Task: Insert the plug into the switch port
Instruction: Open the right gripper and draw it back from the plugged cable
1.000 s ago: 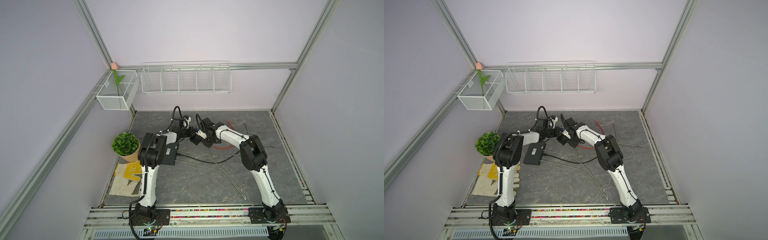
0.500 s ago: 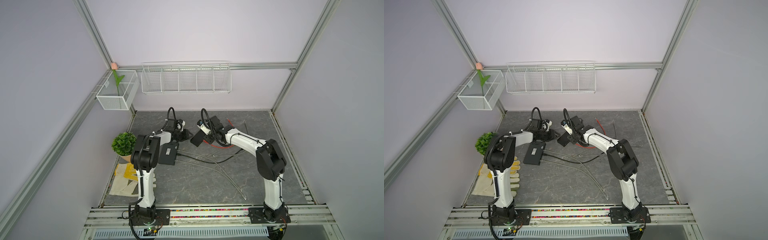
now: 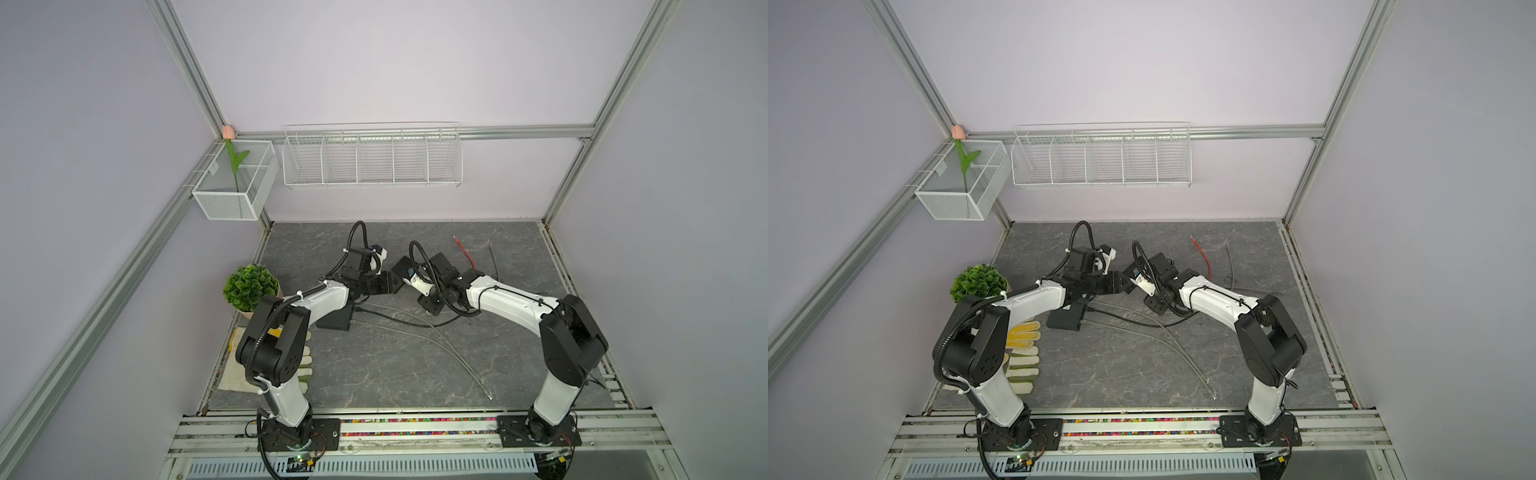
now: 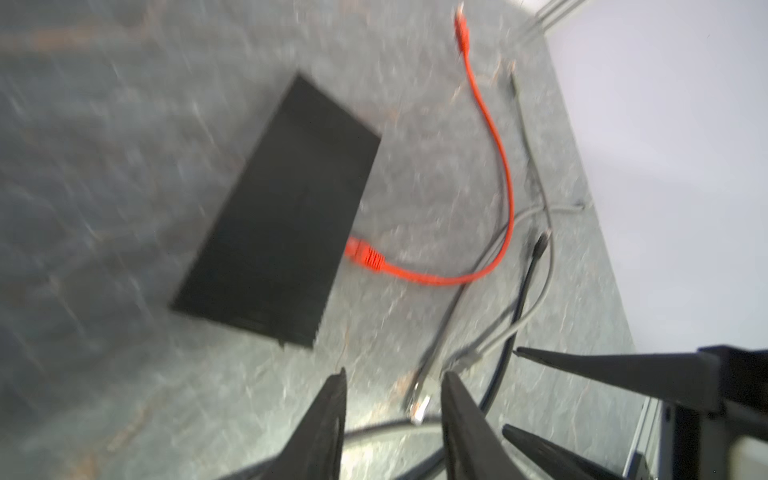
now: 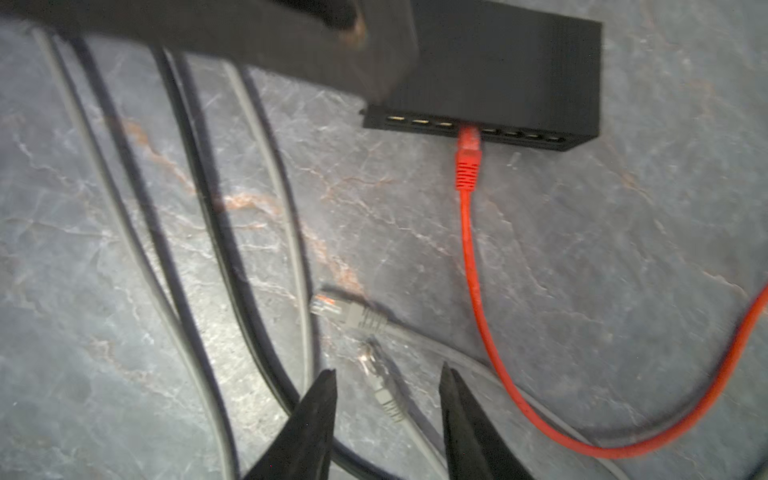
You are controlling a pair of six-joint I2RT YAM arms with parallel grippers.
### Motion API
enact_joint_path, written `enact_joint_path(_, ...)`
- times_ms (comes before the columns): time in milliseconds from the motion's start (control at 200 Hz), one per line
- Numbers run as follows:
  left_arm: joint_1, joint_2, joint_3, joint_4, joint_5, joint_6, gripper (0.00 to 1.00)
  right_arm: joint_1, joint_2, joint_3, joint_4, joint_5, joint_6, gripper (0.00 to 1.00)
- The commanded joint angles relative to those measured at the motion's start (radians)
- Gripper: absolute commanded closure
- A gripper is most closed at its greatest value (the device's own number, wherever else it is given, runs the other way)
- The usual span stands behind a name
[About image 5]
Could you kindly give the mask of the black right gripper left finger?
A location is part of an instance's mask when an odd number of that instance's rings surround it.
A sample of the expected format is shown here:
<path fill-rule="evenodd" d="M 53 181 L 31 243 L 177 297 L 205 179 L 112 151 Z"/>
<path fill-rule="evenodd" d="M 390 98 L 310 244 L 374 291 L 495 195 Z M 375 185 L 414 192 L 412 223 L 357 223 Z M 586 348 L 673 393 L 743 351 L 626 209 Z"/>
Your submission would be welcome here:
<path fill-rule="evenodd" d="M 323 370 L 245 479 L 327 479 L 337 406 L 335 370 Z"/>

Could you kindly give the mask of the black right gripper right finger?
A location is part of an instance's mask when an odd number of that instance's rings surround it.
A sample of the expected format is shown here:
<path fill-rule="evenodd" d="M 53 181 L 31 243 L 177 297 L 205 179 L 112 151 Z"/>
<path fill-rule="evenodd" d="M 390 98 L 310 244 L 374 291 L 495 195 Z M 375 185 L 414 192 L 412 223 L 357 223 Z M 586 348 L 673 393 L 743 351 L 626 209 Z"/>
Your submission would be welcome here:
<path fill-rule="evenodd" d="M 533 479 L 458 371 L 447 363 L 442 367 L 439 393 L 450 479 Z"/>

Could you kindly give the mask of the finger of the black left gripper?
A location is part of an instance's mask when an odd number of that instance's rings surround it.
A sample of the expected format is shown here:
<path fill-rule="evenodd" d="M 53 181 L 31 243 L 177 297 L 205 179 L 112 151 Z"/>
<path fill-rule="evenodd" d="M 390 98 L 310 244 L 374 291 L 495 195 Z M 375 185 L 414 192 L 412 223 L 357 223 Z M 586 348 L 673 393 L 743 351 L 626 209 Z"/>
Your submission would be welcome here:
<path fill-rule="evenodd" d="M 4 1 L 1 14 L 258 66 L 369 101 L 418 58 L 408 1 Z"/>

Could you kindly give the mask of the small ribbed black switch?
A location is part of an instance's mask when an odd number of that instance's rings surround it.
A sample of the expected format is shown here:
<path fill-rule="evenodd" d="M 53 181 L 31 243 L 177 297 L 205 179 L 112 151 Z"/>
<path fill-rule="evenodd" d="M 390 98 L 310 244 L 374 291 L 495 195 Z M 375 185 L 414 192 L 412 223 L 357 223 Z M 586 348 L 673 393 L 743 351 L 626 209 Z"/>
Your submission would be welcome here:
<path fill-rule="evenodd" d="M 567 151 L 600 134 L 603 25 L 493 1 L 416 1 L 415 67 L 366 129 Z"/>

